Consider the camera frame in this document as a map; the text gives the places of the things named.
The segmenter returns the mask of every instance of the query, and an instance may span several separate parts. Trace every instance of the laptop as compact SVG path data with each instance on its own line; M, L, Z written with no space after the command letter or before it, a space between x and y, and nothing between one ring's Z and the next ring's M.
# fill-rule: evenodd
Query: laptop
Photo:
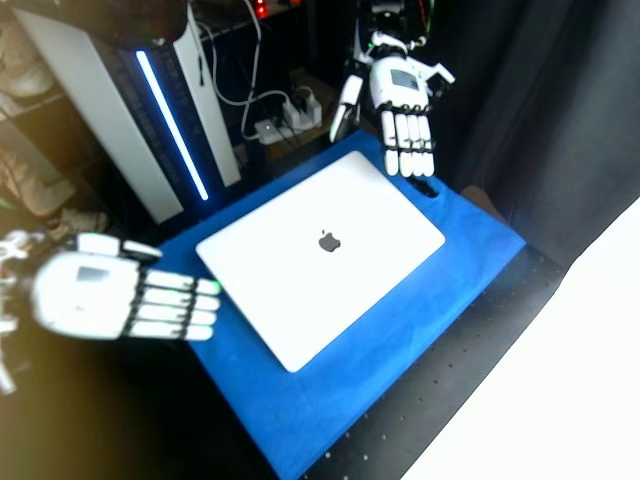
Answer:
M196 251L283 367L297 372L443 243L351 152Z

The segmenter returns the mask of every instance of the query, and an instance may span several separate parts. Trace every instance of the white light bar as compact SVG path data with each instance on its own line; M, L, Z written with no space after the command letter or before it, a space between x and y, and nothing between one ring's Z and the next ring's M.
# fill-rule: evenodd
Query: white light bar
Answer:
M182 155L182 161L187 166L187 170L189 170L189 174L191 175L191 179L198 189L198 193L202 200L208 200L209 194L207 190L204 188L204 184L202 183L202 179L198 174L198 170L196 170L196 166L193 163L193 159L189 154L189 150L187 150L187 146L184 143L184 139L180 134L180 130L178 130L178 125L176 125L176 121L171 114L171 110L169 110L169 105L167 104L167 100L164 98L164 94L160 89L160 85L158 84L158 80L156 79L155 73L153 73L153 69L151 68L151 64L149 63L149 59L147 58L147 54L141 50L136 52L136 58L138 59L138 63L142 68L142 72L144 73L145 78L147 79L147 83L149 87L151 87L151 92L158 102L158 106L160 107L160 111L162 112L162 116L164 117L165 122L167 123L167 127L169 127L169 131L171 132L171 136L173 140L176 142L178 146L178 150L180 151L180 155Z

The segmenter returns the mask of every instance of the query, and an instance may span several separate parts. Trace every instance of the blue mat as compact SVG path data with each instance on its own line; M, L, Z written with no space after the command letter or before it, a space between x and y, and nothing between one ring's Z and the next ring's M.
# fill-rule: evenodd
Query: blue mat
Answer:
M164 244L157 268L209 276L194 250L201 240L353 150L382 169L378 141L355 133ZM516 233L436 179L435 199L402 178L392 182L446 243L311 363L298 373L286 372L226 297L214 337L191 344L285 480L300 477L323 455L524 246Z

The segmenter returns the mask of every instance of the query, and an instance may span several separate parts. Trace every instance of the apple logo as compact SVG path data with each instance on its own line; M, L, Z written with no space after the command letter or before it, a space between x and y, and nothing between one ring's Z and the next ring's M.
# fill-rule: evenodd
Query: apple logo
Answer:
M327 234L322 231L322 238L318 241L320 244L320 248L323 250L332 253L340 246L340 240L333 238L333 233L329 232Z

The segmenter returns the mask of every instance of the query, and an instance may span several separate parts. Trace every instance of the robotic hand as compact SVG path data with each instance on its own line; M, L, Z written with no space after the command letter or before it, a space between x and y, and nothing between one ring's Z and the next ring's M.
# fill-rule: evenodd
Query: robotic hand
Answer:
M4 300L15 296L12 290L20 283L27 285L35 320L62 335L102 340L213 336L218 282L149 268L162 256L159 250L97 233L74 237L66 251L50 256L30 279L3 265L12 260L18 266L38 241L23 231L0 241L0 337L17 328L17 319L4 311ZM0 351L0 393L14 390Z
M397 15L403 2L398 2L398 5L395 11L389 10L389 2L377 7L378 10L374 10L378 14L376 18ZM360 48L360 27L361 22L358 21L354 49L357 72L347 78L340 94L329 132L330 140L340 140L351 124L358 121L362 90L368 74L370 97L385 149L387 174L431 176L434 173L434 142L427 115L431 109L429 97L433 92L427 81L439 74L452 84L455 77L440 63L428 66L409 56L415 48L426 45L426 37L405 44L396 36L373 29L369 48L363 51Z

